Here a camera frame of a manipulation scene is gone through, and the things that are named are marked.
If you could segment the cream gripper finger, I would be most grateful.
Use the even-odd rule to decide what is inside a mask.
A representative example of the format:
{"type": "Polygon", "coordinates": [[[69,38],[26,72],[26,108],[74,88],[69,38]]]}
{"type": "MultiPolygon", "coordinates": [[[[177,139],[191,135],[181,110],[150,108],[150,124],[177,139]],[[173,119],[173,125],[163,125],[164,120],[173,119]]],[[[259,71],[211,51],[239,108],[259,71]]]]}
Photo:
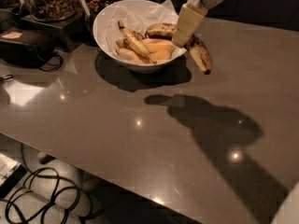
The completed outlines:
{"type": "Polygon", "coordinates": [[[179,12],[176,31],[172,42],[179,48],[183,48],[191,39],[206,16],[206,7],[194,7],[184,4],[179,12]]]}

